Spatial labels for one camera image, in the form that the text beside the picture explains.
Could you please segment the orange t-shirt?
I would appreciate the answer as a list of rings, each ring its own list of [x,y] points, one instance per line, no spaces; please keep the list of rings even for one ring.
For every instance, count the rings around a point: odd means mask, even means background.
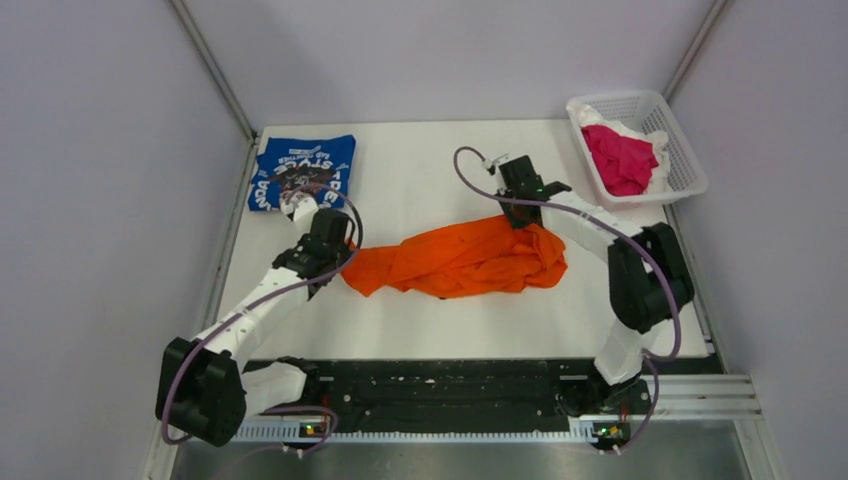
[[[514,229],[503,215],[441,227],[398,245],[365,248],[342,272],[369,297],[382,288],[439,299],[557,286],[566,245],[538,226]]]

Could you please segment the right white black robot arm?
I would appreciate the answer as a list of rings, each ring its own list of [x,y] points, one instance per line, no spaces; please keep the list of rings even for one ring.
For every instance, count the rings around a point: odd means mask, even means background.
[[[694,286],[676,233],[664,222],[638,226],[562,182],[544,182],[528,156],[495,162],[487,171],[498,183],[499,204],[512,226],[543,227],[606,264],[615,319],[586,380],[567,394],[564,408],[571,416],[614,411],[638,381],[644,360],[659,359],[650,349],[657,325],[670,321],[673,328],[664,360],[680,353],[680,313],[693,300]]]

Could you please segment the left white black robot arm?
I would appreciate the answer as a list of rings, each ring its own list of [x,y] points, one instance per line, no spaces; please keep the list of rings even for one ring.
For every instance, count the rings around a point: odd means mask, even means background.
[[[306,232],[272,260],[243,300],[193,338],[176,337],[166,346],[155,406],[166,444],[196,438],[220,447],[248,418],[283,405],[303,414],[319,404],[317,368],[310,361],[286,356],[257,369],[248,365],[281,319],[354,258],[362,220],[356,210],[314,207],[293,222]]]

